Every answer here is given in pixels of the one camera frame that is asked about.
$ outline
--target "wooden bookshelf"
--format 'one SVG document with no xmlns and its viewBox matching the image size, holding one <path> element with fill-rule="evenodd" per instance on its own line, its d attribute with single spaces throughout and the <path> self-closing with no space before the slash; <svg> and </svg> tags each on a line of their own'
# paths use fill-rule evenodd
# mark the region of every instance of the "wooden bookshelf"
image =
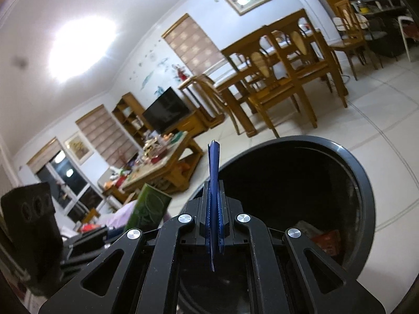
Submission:
<svg viewBox="0 0 419 314">
<path fill-rule="evenodd" d="M 112 113 L 131 137 L 143 147 L 145 143 L 145 132 L 152 130 L 152 127 L 142 116 L 144 108 L 133 94 L 129 92 L 123 95 Z"/>
</svg>

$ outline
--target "ceiling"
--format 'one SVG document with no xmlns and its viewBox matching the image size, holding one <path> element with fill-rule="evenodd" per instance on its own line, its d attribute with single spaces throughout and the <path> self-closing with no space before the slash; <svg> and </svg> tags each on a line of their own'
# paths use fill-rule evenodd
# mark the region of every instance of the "ceiling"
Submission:
<svg viewBox="0 0 419 314">
<path fill-rule="evenodd" d="M 109 90 L 141 37 L 178 1 L 16 0 L 0 28 L 0 135 L 11 155 L 51 122 Z M 92 15 L 112 20 L 117 37 L 87 72 L 59 83 L 48 67 L 54 35 L 65 22 Z"/>
</svg>

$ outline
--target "trash can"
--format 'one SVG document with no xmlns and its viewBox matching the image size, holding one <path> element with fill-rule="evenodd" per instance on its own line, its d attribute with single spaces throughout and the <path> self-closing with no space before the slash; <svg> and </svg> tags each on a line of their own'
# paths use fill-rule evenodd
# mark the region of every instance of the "trash can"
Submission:
<svg viewBox="0 0 419 314">
<path fill-rule="evenodd" d="M 304 221 L 322 232 L 338 230 L 340 253 L 334 259 L 359 276 L 371 249 L 376 215 L 367 174 L 347 149 L 314 136 L 278 138 L 224 164 L 219 179 L 226 196 L 239 200 L 244 212 L 270 228 L 285 231 Z M 191 199 L 201 195 L 202 186 Z M 246 293 L 240 288 L 246 273 L 228 259 L 218 275 L 206 272 L 205 261 L 185 263 L 179 292 L 184 312 L 246 312 L 246 306 L 237 309 Z M 210 292 L 217 301 L 210 301 Z"/>
</svg>

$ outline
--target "metal screw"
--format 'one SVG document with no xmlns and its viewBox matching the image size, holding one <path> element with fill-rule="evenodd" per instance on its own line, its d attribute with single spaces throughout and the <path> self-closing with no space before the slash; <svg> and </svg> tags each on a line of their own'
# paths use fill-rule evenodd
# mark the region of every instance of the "metal screw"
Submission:
<svg viewBox="0 0 419 314">
<path fill-rule="evenodd" d="M 138 229 L 131 229 L 126 236 L 129 239 L 137 239 L 141 236 L 141 231 Z"/>
<path fill-rule="evenodd" d="M 182 214 L 178 217 L 178 221 L 181 223 L 189 223 L 192 221 L 192 216 L 188 214 Z"/>
<path fill-rule="evenodd" d="M 297 238 L 299 238 L 300 236 L 301 236 L 301 231 L 299 231 L 298 229 L 296 229 L 296 228 L 291 228 L 289 231 L 288 231 L 288 236 L 290 236 L 290 237 L 292 237 L 292 238 L 294 238 L 294 239 L 297 239 Z"/>
<path fill-rule="evenodd" d="M 240 214 L 237 216 L 237 220 L 241 223 L 247 223 L 250 221 L 250 216 L 248 214 Z"/>
</svg>

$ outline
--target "wooden coffee table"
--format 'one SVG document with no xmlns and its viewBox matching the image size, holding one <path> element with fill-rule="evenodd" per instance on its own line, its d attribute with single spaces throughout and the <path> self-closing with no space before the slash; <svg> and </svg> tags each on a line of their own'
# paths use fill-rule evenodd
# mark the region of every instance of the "wooden coffee table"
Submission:
<svg viewBox="0 0 419 314">
<path fill-rule="evenodd" d="M 180 159 L 183 152 L 190 149 L 192 153 Z M 125 193 L 132 193 L 141 189 L 144 183 L 150 183 L 156 178 L 164 178 L 170 182 L 170 186 L 163 190 L 171 194 L 177 191 L 185 191 L 189 187 L 189 180 L 204 155 L 202 149 L 193 140 L 188 132 L 184 132 L 179 140 L 168 148 L 167 155 L 156 164 L 147 164 L 128 176 L 121 185 Z M 179 162 L 190 166 L 189 170 L 181 172 Z"/>
</svg>

